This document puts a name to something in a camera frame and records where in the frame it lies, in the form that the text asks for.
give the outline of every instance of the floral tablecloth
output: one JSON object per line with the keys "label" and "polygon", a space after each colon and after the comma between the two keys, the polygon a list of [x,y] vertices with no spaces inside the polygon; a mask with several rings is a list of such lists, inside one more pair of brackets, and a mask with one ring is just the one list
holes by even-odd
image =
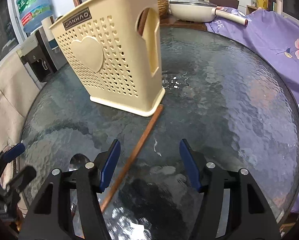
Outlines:
{"label": "floral tablecloth", "polygon": [[[248,16],[233,8],[222,10],[248,19],[248,26],[216,17],[206,23],[207,30],[244,44],[268,61],[291,89],[299,106],[299,26],[282,15],[263,9]],[[292,212],[299,212],[299,195]]]}

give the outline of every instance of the red label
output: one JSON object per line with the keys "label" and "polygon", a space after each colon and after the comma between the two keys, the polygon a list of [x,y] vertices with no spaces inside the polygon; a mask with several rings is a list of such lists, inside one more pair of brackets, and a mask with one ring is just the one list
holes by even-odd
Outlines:
{"label": "red label", "polygon": [[29,21],[31,20],[33,17],[32,17],[32,13],[29,12],[27,15],[25,15],[22,19],[22,24],[23,26]]}

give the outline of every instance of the white pan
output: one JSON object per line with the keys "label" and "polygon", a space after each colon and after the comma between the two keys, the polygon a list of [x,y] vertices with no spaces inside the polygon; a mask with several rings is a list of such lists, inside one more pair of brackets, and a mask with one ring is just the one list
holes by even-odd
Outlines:
{"label": "white pan", "polygon": [[235,14],[217,9],[217,5],[202,0],[176,0],[170,2],[171,13],[178,19],[190,22],[211,22],[220,16],[244,26],[248,20]]}

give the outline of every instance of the glass table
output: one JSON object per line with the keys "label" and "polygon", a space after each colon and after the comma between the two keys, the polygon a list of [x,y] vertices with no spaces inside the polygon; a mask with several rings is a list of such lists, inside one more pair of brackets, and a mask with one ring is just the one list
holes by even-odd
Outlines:
{"label": "glass table", "polygon": [[[182,138],[224,169],[247,168],[280,221],[299,190],[299,110],[291,92],[267,62],[235,41],[191,29],[160,32],[164,110],[103,214],[112,239],[131,239],[135,224],[144,225],[146,239],[189,237],[203,195],[184,170]],[[38,95],[24,126],[20,166],[37,170],[25,199],[31,203],[52,169],[68,171],[74,154],[94,160],[117,138],[122,150],[115,179],[149,120],[91,102],[64,66]],[[107,191],[98,195],[100,203]],[[228,200],[224,191],[218,236]],[[74,226],[81,235],[78,212]]]}

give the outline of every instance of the basket base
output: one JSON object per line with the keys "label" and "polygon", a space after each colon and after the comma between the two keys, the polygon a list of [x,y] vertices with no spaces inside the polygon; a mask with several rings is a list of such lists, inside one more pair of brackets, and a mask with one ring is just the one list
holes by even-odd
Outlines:
{"label": "basket base", "polygon": [[120,110],[124,110],[124,111],[130,112],[130,113],[133,113],[133,114],[138,114],[138,115],[141,115],[141,116],[151,116],[152,114],[154,114],[154,112],[156,111],[156,108],[158,107],[158,105],[162,101],[164,94],[165,94],[165,89],[162,87],[162,89],[160,90],[160,92],[157,94],[157,96],[155,98],[152,109],[149,110],[148,112],[141,111],[141,110],[129,107],[129,106],[125,106],[125,105],[120,105],[120,104],[114,103],[114,102],[109,101],[109,100],[105,100],[105,99],[101,99],[101,98],[95,98],[95,97],[92,97],[92,96],[90,96],[90,100],[93,101],[93,102],[102,104],[102,105],[106,105],[106,106],[110,106],[110,107],[117,108],[117,109],[120,109]]}

